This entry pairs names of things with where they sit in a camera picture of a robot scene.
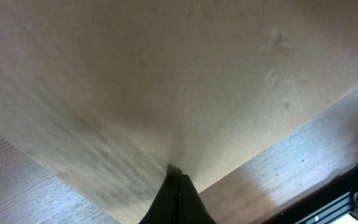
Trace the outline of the brown cardboard box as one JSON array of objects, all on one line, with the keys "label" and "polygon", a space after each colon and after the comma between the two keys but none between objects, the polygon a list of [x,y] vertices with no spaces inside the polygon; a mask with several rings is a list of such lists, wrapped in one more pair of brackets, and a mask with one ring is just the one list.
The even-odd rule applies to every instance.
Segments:
[{"label": "brown cardboard box", "polygon": [[123,223],[358,86],[358,1],[0,1],[0,136]]}]

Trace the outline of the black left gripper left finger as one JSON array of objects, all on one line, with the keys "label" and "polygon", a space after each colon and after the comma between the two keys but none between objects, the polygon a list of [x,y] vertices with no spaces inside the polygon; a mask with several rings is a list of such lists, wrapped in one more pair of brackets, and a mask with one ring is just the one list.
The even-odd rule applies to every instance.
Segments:
[{"label": "black left gripper left finger", "polygon": [[179,168],[168,166],[166,177],[140,224],[178,223]]}]

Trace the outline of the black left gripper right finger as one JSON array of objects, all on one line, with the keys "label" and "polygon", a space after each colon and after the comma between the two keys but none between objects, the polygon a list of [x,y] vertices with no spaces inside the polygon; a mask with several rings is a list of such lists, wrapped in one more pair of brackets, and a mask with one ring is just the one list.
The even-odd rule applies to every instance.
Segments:
[{"label": "black left gripper right finger", "polygon": [[180,171],[178,178],[177,223],[216,224],[202,202],[190,176]]}]

